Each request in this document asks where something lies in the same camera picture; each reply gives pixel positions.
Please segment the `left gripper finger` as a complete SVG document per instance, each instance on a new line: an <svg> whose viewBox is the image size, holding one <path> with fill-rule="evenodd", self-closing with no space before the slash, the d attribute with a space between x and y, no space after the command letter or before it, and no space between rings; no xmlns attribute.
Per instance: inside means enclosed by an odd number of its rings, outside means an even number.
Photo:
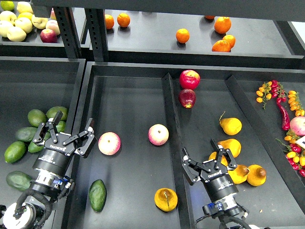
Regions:
<svg viewBox="0 0 305 229"><path fill-rule="evenodd" d="M37 146L43 146L45 143L45 135L49 131L53 143L58 143L58 138L56 134L58 133L56 126L59 124L63 113L58 111L55 117L51 121L41 122L38 126L37 132L33 138L33 143Z"/></svg>
<svg viewBox="0 0 305 229"><path fill-rule="evenodd" d="M70 136L68 139L64 140L62 145L67 146L68 144L76 141L77 139L81 139L84 136L88 136L89 134L93 134L93 125L94 125L94 120L93 118L90 118L86 124L85 130L82 132Z"/></svg>

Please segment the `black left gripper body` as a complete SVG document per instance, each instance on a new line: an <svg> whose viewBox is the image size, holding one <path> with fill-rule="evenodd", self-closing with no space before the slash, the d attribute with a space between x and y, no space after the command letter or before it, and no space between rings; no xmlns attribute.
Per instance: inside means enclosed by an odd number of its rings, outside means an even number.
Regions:
<svg viewBox="0 0 305 229"><path fill-rule="evenodd" d="M33 169L47 171L55 175L64 175L74 154L87 158L96 143L94 133L77 139L67 146L63 146L62 143L71 135L59 133L56 136L58 143L53 143L52 139L45 142L44 149L36 159Z"/></svg>

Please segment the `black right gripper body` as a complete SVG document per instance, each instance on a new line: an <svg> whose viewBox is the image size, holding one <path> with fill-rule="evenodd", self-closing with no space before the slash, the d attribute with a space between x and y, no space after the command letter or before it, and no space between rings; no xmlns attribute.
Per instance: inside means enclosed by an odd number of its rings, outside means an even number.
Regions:
<svg viewBox="0 0 305 229"><path fill-rule="evenodd" d="M184 174L188 183L192 186L201 181L210 199L222 199L229 195L238 193L238 189L227 172L227 167L220 165L219 170L215 170L209 160L206 164L201 164L202 170L194 170L182 162Z"/></svg>

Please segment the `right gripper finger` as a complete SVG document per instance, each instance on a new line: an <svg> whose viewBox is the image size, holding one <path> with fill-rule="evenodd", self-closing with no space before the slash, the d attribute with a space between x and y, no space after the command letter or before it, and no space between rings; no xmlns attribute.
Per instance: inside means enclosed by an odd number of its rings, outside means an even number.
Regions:
<svg viewBox="0 0 305 229"><path fill-rule="evenodd" d="M210 140L210 143L214 150L216 151L216 156L215 156L215 163L214 163L214 169L219 170L222 157L224 156L228 162L228 167L229 170L235 170L237 168L237 163L235 158L233 157L233 154L229 148L223 148L221 145L218 146L216 141L214 139Z"/></svg>
<svg viewBox="0 0 305 229"><path fill-rule="evenodd" d="M192 160L185 147L182 148L182 152L183 152L183 162L190 168L194 169L194 170L202 170L202 166L199 162L196 162L194 160Z"/></svg>

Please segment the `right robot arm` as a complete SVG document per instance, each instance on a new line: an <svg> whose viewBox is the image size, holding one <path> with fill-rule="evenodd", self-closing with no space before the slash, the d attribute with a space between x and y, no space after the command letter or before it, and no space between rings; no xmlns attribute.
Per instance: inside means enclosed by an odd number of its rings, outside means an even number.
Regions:
<svg viewBox="0 0 305 229"><path fill-rule="evenodd" d="M197 162L190 158L185 147L182 148L182 167L190 185L198 181L203 183L211 203L203 206L204 215L194 225L206 218L218 218L220 229L254 229L255 225L245 222L249 211L238 204L235 195L238 189L229 175L229 171L237 169L237 163L229 148L223 148L211 139L216 151L215 159Z"/></svg>

